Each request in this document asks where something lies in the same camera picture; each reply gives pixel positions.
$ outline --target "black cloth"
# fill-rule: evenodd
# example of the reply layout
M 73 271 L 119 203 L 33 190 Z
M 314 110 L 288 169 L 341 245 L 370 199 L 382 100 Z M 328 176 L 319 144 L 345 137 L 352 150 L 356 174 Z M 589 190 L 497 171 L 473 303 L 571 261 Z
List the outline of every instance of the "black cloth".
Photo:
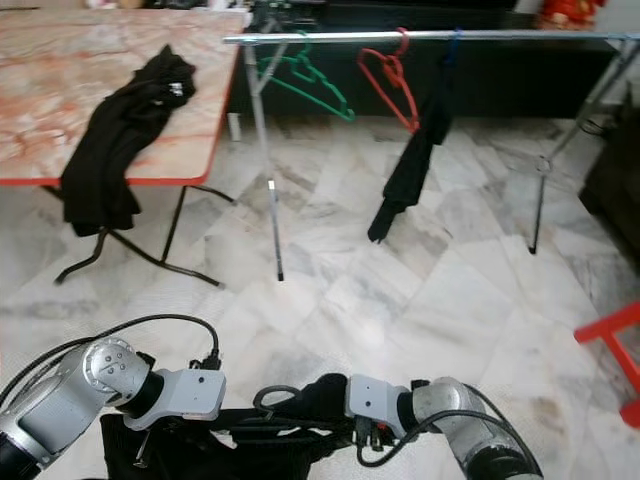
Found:
M 274 405 L 277 416 L 326 422 L 345 421 L 344 405 L 347 379 L 329 374 L 307 385 L 299 397 Z M 210 430 L 222 430 L 249 417 L 263 416 L 257 410 L 222 411 L 220 417 L 207 422 L 187 422 L 183 430 L 154 430 L 149 466 L 133 466 L 145 432 L 126 428 L 121 415 L 104 415 L 100 419 L 105 460 L 110 480 L 304 480 L 311 465 L 328 457 L 347 442 L 289 445 L 239 444 L 232 449 L 220 443 Z M 239 441 L 243 436 L 233 438 Z M 261 438 L 282 438 L 277 432 L 261 434 Z M 296 432 L 292 436 L 317 435 Z
M 436 88 L 420 110 L 420 128 L 409 140 L 384 187 L 384 201 L 367 232 L 372 242 L 384 240 L 395 216 L 418 204 L 433 146 L 444 142 L 451 127 L 454 66 L 442 60 L 439 68 Z
M 94 235 L 102 227 L 133 227 L 132 215 L 140 207 L 125 171 L 158 138 L 171 112 L 193 96 L 194 72 L 166 45 L 93 112 L 60 181 L 64 219 L 78 236 Z

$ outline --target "rack leg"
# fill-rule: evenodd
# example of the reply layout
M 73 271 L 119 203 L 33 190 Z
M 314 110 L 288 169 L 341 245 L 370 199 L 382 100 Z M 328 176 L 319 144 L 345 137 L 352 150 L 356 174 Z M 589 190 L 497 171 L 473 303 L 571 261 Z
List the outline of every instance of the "rack leg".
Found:
M 631 51 L 628 55 L 621 54 L 618 58 L 618 66 L 614 70 L 614 72 L 607 78 L 602 86 L 596 91 L 591 100 L 585 102 L 582 106 L 582 109 L 578 113 L 576 117 L 576 121 L 573 126 L 564 136 L 560 139 L 560 141 L 556 144 L 553 151 L 546 156 L 545 160 L 548 165 L 549 172 L 553 168 L 553 162 L 558 157 L 558 155 L 565 149 L 565 147 L 573 140 L 573 138 L 580 132 L 582 125 L 584 122 L 591 116 L 591 114 L 595 111 L 596 107 L 600 104 L 604 96 L 613 88 L 613 86 L 618 83 L 618 80 L 626 73 L 631 65 L 635 62 L 635 59 L 640 54 L 640 42 L 635 42 L 631 48 Z M 544 172 L 540 178 L 540 189 L 538 191 L 538 203 L 536 208 L 536 216 L 534 220 L 533 227 L 533 238 L 531 240 L 531 244 L 529 245 L 529 252 L 532 255 L 535 255 L 538 251 L 538 240 L 540 235 L 540 221 L 542 218 L 542 205 L 544 203 L 544 189 L 546 182 L 547 173 Z
M 248 45 L 244 50 L 244 59 L 247 66 L 247 78 L 249 81 L 249 89 L 251 90 L 251 102 L 253 105 L 253 116 L 256 122 L 256 130 L 260 141 L 260 150 L 262 152 L 265 170 L 267 175 L 267 187 L 269 188 L 269 211 L 271 214 L 271 226 L 273 228 L 273 243 L 276 254 L 276 265 L 278 280 L 284 280 L 284 271 L 282 268 L 282 253 L 280 250 L 280 232 L 278 229 L 278 193 L 276 190 L 276 182 L 274 180 L 274 171 L 271 159 L 269 157 L 269 144 L 267 141 L 267 127 L 264 119 L 264 109 L 262 107 L 262 97 L 260 96 L 260 81 L 258 79 L 258 63 L 256 61 L 256 53 L 253 46 Z
M 229 133 L 231 133 L 232 142 L 242 141 L 242 129 L 240 128 L 239 117 L 239 113 L 227 113 L 227 121 L 229 122 Z

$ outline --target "marble table top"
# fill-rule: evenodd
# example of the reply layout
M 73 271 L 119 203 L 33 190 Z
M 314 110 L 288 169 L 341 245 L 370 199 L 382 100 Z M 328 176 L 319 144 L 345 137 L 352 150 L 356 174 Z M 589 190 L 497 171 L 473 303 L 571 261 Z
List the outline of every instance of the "marble table top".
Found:
M 0 184 L 57 185 L 104 97 L 169 43 L 194 64 L 197 93 L 127 170 L 131 184 L 206 180 L 233 77 L 236 13 L 0 13 Z

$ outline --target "clothes hanger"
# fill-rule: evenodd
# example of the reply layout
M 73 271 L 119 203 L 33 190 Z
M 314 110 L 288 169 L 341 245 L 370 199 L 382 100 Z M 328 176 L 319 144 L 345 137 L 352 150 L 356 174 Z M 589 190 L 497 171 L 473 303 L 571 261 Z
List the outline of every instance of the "clothes hanger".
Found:
M 460 37 L 462 36 L 462 29 L 456 28 L 456 34 L 451 40 L 449 46 L 449 53 L 444 59 L 445 65 L 453 65 L 456 62 L 456 54 L 458 53 L 458 45 L 460 44 Z
M 304 32 L 299 32 L 299 33 L 306 36 L 306 33 Z M 311 42 L 307 39 L 304 49 L 301 52 L 299 52 L 295 57 L 282 56 L 283 50 L 279 50 L 275 56 L 261 59 L 258 62 L 258 71 L 262 75 L 270 76 L 270 78 L 267 77 L 266 79 L 267 81 L 275 82 L 282 87 L 288 88 L 292 92 L 295 92 L 298 95 L 301 95 L 311 100 L 312 102 L 316 103 L 317 105 L 320 105 L 326 110 L 329 110 L 331 113 L 338 115 L 344 120 L 348 122 L 352 122 L 356 118 L 356 115 L 352 109 L 348 108 L 347 99 L 344 97 L 342 92 L 340 92 L 338 87 L 336 87 L 333 83 L 329 82 L 329 80 L 327 80 L 327 77 L 320 70 L 318 70 L 316 67 L 312 65 L 311 60 L 309 60 L 309 56 L 308 56 L 310 51 L 311 51 Z M 287 83 L 283 80 L 280 80 L 279 78 L 272 76 L 273 70 L 275 70 L 277 66 L 271 69 L 270 69 L 270 66 L 274 59 L 278 60 L 278 57 L 280 57 L 279 58 L 280 63 L 289 64 L 289 66 L 291 67 L 291 73 L 296 78 L 299 78 L 300 80 L 310 83 L 312 85 L 320 82 L 324 87 L 329 89 L 334 94 L 334 96 L 338 99 L 338 102 L 340 103 L 339 108 L 329 105 L 328 103 L 320 100 L 319 98 L 314 97 L 309 92 L 306 92 L 296 87 L 295 85 L 291 85 L 290 83 Z
M 420 127 L 420 116 L 418 114 L 418 108 L 416 107 L 416 101 L 413 98 L 411 89 L 404 78 L 404 69 L 402 67 L 402 62 L 400 61 L 400 57 L 404 55 L 407 48 L 409 48 L 409 36 L 406 34 L 407 30 L 404 28 L 398 28 L 398 31 L 402 33 L 402 43 L 395 53 L 391 55 L 384 55 L 371 48 L 363 48 L 360 50 L 360 54 L 358 55 L 358 66 L 364 72 L 367 79 L 369 79 L 369 82 L 371 82 L 371 85 L 376 89 L 382 100 L 384 100 L 389 108 L 393 110 L 404 126 L 407 127 L 411 133 L 414 133 Z M 385 93 L 384 89 L 380 86 L 375 77 L 371 74 L 369 68 L 364 63 L 365 56 L 367 55 L 372 55 L 382 62 L 382 71 L 393 88 L 402 88 L 404 96 L 407 99 L 407 103 L 409 104 L 409 109 L 411 110 L 411 118 L 404 116 L 396 104 L 393 103 Z

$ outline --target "red stool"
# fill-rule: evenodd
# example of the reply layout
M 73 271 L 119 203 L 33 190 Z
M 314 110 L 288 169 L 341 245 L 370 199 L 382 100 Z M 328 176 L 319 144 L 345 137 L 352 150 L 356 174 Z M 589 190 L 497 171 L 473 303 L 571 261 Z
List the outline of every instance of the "red stool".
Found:
M 622 367 L 625 375 L 631 382 L 631 385 L 640 392 L 640 368 L 631 358 L 629 352 L 624 349 L 616 332 L 640 324 L 640 302 L 632 303 L 624 310 L 614 313 L 613 315 L 603 318 L 591 325 L 579 328 L 573 333 L 578 343 L 586 343 L 596 338 L 601 338 L 616 357 L 616 360 Z M 640 399 L 622 407 L 620 410 L 622 420 L 633 428 L 640 428 Z

